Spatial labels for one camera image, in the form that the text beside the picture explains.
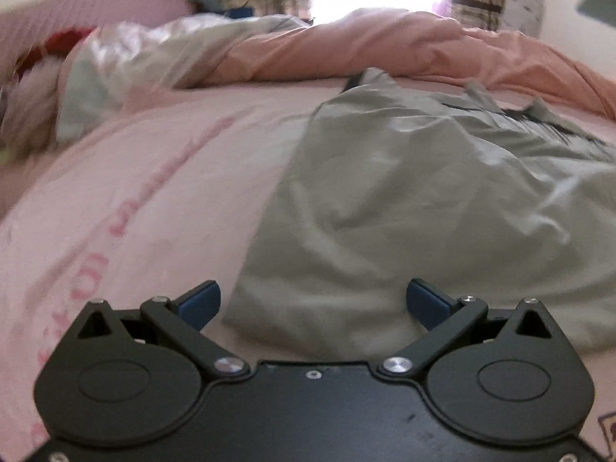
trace pink pillow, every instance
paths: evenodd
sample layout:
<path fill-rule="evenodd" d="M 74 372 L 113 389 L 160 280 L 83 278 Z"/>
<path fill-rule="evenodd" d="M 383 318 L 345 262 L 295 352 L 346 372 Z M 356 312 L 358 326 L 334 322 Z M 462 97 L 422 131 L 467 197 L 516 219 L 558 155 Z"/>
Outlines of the pink pillow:
<path fill-rule="evenodd" d="M 20 54 L 57 31 L 122 21 L 158 27 L 192 13 L 187 0 L 40 0 L 0 13 L 0 84 Z"/>

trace gray blanket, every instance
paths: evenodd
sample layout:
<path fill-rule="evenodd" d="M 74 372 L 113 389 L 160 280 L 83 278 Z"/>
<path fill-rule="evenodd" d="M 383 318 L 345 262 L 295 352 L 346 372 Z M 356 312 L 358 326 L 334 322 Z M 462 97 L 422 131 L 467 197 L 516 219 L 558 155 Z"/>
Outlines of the gray blanket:
<path fill-rule="evenodd" d="M 423 329 L 421 277 L 492 307 L 541 299 L 580 350 L 616 344 L 616 151 L 538 101 L 502 111 L 366 84 L 321 105 L 249 249 L 225 322 L 330 360 Z"/>

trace pink bed sheet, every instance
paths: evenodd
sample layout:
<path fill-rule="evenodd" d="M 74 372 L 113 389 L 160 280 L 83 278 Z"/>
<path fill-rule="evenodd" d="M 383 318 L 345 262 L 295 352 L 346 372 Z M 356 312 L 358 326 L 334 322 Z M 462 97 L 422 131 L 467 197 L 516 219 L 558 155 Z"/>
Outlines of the pink bed sheet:
<path fill-rule="evenodd" d="M 448 85 L 403 86 L 439 89 Z M 343 80 L 135 92 L 124 111 L 67 149 L 0 222 L 0 455 L 19 460 L 46 438 L 32 385 L 85 301 L 137 307 L 208 278 L 224 302 L 306 117 Z M 523 104 L 518 94 L 497 95 Z M 612 138 L 616 124 L 569 112 Z M 217 318 L 206 334 L 254 362 L 303 358 L 264 347 Z M 616 355 L 586 358 L 598 400 L 584 436 L 606 455 L 616 412 Z"/>
<path fill-rule="evenodd" d="M 56 160 L 59 151 L 29 157 L 26 161 L 0 164 L 0 220 Z"/>

